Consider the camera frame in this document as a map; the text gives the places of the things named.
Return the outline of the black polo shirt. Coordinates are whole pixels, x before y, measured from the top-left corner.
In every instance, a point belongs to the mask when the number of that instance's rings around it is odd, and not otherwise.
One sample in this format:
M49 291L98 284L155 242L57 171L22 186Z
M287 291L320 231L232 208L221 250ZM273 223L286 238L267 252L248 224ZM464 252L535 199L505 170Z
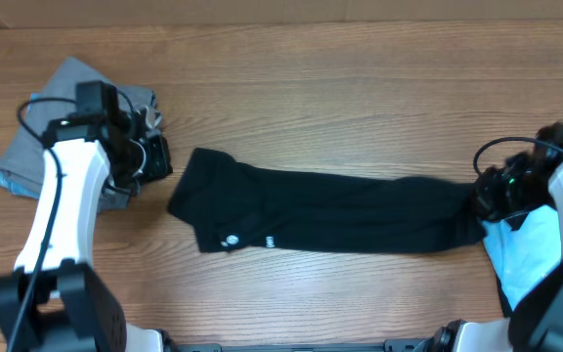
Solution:
M472 187L430 177L394 180L258 168L193 151L167 210L191 225L200 251L250 246L353 253L427 253L486 236Z

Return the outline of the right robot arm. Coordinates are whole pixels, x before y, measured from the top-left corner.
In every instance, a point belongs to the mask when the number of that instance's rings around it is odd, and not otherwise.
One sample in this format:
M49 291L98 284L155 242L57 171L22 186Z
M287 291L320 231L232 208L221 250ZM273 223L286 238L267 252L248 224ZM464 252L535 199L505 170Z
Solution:
M563 123L530 142L531 151L480 171L471 197L509 316L453 321L416 350L563 352Z

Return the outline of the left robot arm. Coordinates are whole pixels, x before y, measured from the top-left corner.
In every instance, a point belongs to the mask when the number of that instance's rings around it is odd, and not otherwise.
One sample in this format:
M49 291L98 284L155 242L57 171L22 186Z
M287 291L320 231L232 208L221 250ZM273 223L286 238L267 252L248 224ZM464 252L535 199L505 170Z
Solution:
M76 85L72 112L33 130L44 176L33 224L11 274L0 276L0 331L17 351L176 350L163 330L127 323L115 296L94 270L94 233L102 195L135 197L172 172L161 113L119 103L128 96L103 81Z

